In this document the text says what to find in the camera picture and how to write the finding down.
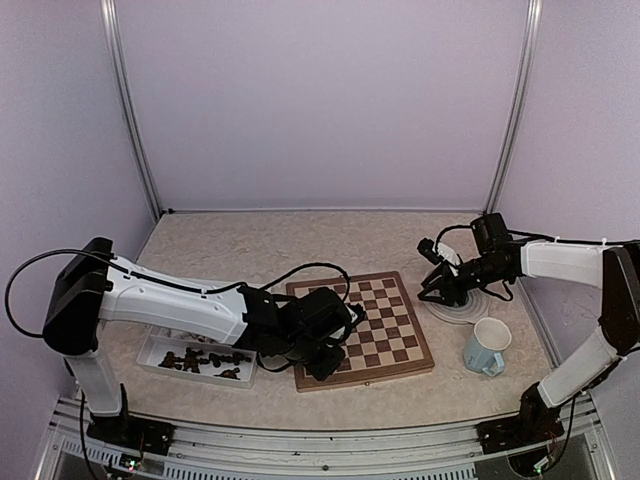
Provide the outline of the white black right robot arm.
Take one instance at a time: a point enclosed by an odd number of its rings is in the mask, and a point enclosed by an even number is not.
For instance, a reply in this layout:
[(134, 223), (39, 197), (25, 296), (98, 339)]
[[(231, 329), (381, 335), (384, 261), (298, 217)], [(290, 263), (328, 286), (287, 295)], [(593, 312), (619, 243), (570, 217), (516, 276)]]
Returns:
[(419, 300), (461, 307), (471, 292), (519, 282), (554, 368), (528, 387), (516, 414), (477, 426), (486, 453), (564, 434), (562, 408), (603, 383), (639, 348), (639, 242), (568, 239), (508, 227), (497, 212), (466, 224), (477, 254), (464, 260), (443, 228), (417, 250), (433, 266)]

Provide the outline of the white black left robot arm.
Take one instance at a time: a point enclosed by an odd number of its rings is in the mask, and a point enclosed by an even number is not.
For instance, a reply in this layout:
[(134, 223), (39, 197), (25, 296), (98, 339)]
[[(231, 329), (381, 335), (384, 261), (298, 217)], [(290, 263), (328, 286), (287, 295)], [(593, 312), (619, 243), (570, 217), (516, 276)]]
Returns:
[(324, 381), (345, 357), (342, 343), (365, 318), (361, 306), (327, 287), (295, 297), (243, 281), (213, 286), (147, 270), (116, 256), (112, 245), (96, 237), (69, 250), (72, 259), (55, 280), (42, 335), (66, 359), (102, 430), (121, 445), (133, 443), (140, 424), (127, 412), (126, 392), (99, 350), (101, 322), (196, 334), (284, 358)]

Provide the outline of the front aluminium rail base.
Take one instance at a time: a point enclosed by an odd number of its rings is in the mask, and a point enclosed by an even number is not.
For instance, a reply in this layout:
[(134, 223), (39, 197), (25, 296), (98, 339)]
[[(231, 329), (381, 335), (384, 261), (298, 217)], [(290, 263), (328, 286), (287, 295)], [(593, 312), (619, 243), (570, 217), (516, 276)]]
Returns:
[(559, 438), (489, 453), (475, 421), (295, 431), (175, 421), (163, 454), (80, 437), (88, 414), (60, 399), (31, 479), (615, 479), (590, 397), (566, 406)]

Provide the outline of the left aluminium frame post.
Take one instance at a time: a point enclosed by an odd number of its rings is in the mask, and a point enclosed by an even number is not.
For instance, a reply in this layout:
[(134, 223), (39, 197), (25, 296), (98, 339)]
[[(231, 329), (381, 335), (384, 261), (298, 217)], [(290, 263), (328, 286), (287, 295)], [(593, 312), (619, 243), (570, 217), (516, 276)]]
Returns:
[(133, 97), (128, 81), (123, 42), (119, 29), (116, 2), (114, 0), (101, 0), (100, 10), (118, 98), (133, 153), (134, 163), (152, 218), (157, 222), (163, 214), (163, 209), (135, 113)]

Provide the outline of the dark chess pieces pile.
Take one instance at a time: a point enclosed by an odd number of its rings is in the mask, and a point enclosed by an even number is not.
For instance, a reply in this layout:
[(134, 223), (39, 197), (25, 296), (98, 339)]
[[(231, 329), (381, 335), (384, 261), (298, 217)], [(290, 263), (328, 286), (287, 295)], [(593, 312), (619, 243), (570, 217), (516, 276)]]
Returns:
[(201, 366), (210, 365), (219, 369), (224, 364), (233, 364), (233, 368), (221, 370), (219, 373), (214, 374), (214, 377), (239, 380), (239, 374), (241, 371), (240, 366), (251, 362), (252, 358), (250, 356), (239, 351), (234, 351), (228, 355), (218, 353), (205, 354), (203, 350), (193, 350), (192, 348), (187, 347), (183, 357), (177, 356), (173, 351), (168, 351), (158, 366), (160, 368), (200, 374)]

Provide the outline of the white plastic divided tray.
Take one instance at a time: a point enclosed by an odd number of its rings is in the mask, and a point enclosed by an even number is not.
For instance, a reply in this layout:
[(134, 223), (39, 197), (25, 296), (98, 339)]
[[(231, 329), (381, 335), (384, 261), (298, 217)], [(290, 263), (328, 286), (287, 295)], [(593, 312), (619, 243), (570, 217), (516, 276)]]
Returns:
[(149, 330), (136, 361), (152, 373), (240, 389), (253, 387), (257, 371), (255, 352), (160, 327)]

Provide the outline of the rear aluminium frame rail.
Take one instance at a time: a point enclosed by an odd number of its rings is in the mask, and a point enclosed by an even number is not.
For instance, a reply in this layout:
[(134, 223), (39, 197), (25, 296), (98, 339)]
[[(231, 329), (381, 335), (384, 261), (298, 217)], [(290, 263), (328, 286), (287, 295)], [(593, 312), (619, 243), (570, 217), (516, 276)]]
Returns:
[(481, 215), (483, 209), (455, 208), (394, 208), (394, 207), (254, 207), (254, 208), (216, 208), (216, 209), (176, 209), (165, 208), (161, 217), (177, 214), (213, 214), (213, 213), (291, 213), (291, 212), (384, 212), (384, 213), (429, 213), (429, 214), (470, 214)]

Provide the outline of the blue spiral ceramic plate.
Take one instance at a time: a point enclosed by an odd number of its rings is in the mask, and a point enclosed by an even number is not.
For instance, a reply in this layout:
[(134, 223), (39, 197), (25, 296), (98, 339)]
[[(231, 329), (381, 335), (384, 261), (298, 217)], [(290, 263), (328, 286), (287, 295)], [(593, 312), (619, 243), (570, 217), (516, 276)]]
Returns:
[(468, 294), (467, 303), (462, 306), (444, 306), (428, 303), (427, 309), (437, 319), (452, 325), (473, 325), (489, 315), (491, 301), (477, 290)]

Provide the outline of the aluminium frame post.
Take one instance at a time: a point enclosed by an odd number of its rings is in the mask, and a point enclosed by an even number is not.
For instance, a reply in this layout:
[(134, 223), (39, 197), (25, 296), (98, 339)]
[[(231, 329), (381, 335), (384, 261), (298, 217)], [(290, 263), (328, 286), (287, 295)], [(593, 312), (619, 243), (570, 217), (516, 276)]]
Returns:
[(133, 97), (128, 81), (123, 42), (119, 29), (116, 2), (114, 0), (101, 0), (100, 10), (118, 98), (133, 153), (134, 163), (152, 218), (157, 222), (163, 214), (163, 209), (135, 113)]
[(514, 92), (509, 108), (505, 132), (499, 150), (498, 163), (483, 210), (484, 213), (493, 213), (497, 210), (502, 192), (506, 185), (508, 171), (513, 159), (516, 140), (525, 110), (528, 87), (534, 65), (542, 10), (542, 0), (530, 0), (528, 2)]

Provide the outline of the right aluminium frame post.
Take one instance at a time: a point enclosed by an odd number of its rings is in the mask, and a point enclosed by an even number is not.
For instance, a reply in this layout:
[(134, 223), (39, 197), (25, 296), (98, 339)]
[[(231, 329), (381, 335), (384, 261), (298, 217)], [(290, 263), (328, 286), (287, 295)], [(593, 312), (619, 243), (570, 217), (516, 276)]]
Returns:
[(528, 2), (514, 92), (509, 108), (505, 132), (499, 150), (498, 163), (483, 210), (484, 213), (493, 213), (497, 210), (502, 192), (506, 185), (508, 171), (513, 159), (516, 140), (525, 110), (528, 87), (534, 65), (542, 10), (542, 0), (530, 0)]

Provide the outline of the light blue ceramic mug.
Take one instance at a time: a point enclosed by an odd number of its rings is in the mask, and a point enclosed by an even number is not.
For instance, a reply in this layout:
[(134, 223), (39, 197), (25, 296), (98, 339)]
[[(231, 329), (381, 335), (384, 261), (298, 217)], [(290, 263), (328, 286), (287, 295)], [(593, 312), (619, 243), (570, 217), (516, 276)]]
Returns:
[(481, 318), (474, 324), (463, 351), (466, 369), (489, 377), (501, 375), (505, 370), (504, 352), (511, 342), (511, 331), (503, 321), (493, 317)]

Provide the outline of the wooden chess board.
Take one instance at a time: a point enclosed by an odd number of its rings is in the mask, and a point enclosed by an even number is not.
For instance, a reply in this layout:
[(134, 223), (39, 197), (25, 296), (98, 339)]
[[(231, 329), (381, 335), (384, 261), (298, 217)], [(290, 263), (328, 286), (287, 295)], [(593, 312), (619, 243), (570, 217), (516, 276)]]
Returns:
[(294, 369), (296, 390), (311, 393), (426, 374), (435, 361), (407, 289), (397, 271), (342, 278), (291, 282), (286, 292), (302, 297), (328, 287), (347, 295), (349, 303), (365, 310), (342, 348), (345, 358), (327, 380), (314, 379), (304, 367)]

